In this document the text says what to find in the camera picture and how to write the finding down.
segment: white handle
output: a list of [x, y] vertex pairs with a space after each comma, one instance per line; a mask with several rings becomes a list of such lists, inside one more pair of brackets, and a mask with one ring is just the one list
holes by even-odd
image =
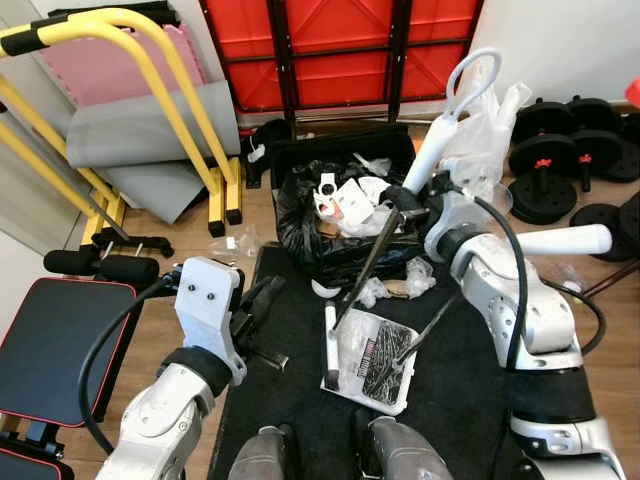
[[458, 129], [458, 122], [452, 116], [439, 116], [429, 127], [427, 135], [411, 169], [405, 178], [403, 187], [417, 195], [435, 170], [442, 152]]
[[613, 242], [604, 225], [557, 228], [517, 235], [525, 255], [583, 255], [606, 253]]

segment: gray exercise mat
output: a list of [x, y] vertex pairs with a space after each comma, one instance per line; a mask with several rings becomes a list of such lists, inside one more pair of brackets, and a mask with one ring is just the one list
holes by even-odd
[[[240, 153], [238, 126], [227, 82], [196, 88], [227, 155]], [[180, 90], [171, 97], [203, 157], [207, 143]], [[140, 165], [188, 158], [155, 96], [80, 108], [67, 133], [67, 156], [75, 168]]]
[[188, 161], [109, 167], [97, 172], [138, 206], [169, 225], [204, 188]]

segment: black handle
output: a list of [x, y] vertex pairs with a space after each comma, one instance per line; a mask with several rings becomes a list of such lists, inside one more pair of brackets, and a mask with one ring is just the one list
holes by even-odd
[[549, 167], [541, 166], [537, 169], [538, 172], [538, 190], [541, 195], [549, 193]]
[[589, 163], [580, 162], [580, 183], [583, 192], [591, 191], [591, 174], [589, 172]]

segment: garbage bag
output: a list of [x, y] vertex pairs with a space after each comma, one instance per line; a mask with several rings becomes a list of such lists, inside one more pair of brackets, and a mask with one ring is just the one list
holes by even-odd
[[[338, 188], [350, 178], [371, 176], [353, 157], [313, 160], [294, 167], [278, 192], [276, 230], [278, 239], [305, 274], [327, 288], [348, 287], [355, 283], [377, 237], [326, 238], [318, 232], [313, 191], [320, 183], [320, 175], [327, 172], [335, 174]], [[405, 175], [406, 170], [392, 164], [384, 179], [400, 185]], [[418, 232], [395, 234], [372, 276], [384, 279], [402, 273], [409, 260], [422, 254]]]

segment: weight plate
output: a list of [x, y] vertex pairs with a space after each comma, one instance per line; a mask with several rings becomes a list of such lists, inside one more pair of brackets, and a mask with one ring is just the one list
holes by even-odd
[[513, 206], [524, 215], [553, 223], [575, 207], [578, 194], [571, 182], [549, 173], [549, 192], [543, 195], [538, 187], [537, 175], [537, 172], [525, 173], [509, 185]]
[[516, 145], [509, 157], [509, 168], [516, 175], [522, 175], [535, 169], [541, 159], [552, 160], [549, 167], [552, 171], [565, 170], [565, 164], [577, 163], [578, 148], [565, 135], [538, 135]]
[[518, 220], [522, 220], [525, 223], [530, 223], [531, 225], [550, 225], [560, 220], [562, 217], [550, 218], [550, 217], [532, 217], [531, 215], [527, 215], [514, 205], [511, 208], [511, 215], [516, 217]]
[[613, 237], [611, 250], [607, 253], [592, 255], [592, 257], [605, 262], [624, 262], [636, 256], [633, 249], [625, 243], [618, 228], [618, 210], [619, 208], [615, 205], [594, 203], [581, 208], [571, 217], [569, 224], [572, 227], [601, 223], [611, 232]]
[[543, 132], [567, 135], [577, 129], [578, 123], [569, 107], [559, 102], [539, 101], [518, 112], [511, 140], [520, 143]]
[[622, 158], [598, 176], [615, 183], [629, 183], [640, 177], [640, 146], [626, 138], [620, 138]]
[[609, 102], [600, 98], [580, 98], [576, 95], [573, 101], [567, 103], [567, 107], [575, 115], [580, 128], [617, 132], [622, 126], [620, 114]]
[[640, 255], [640, 192], [620, 207], [618, 227], [627, 244]]
[[[578, 156], [589, 155], [589, 171], [592, 174], [607, 170], [622, 158], [622, 144], [615, 133], [606, 130], [581, 130], [572, 133], [569, 137], [578, 147]], [[579, 176], [580, 163], [571, 165], [564, 173], [571, 176]]]

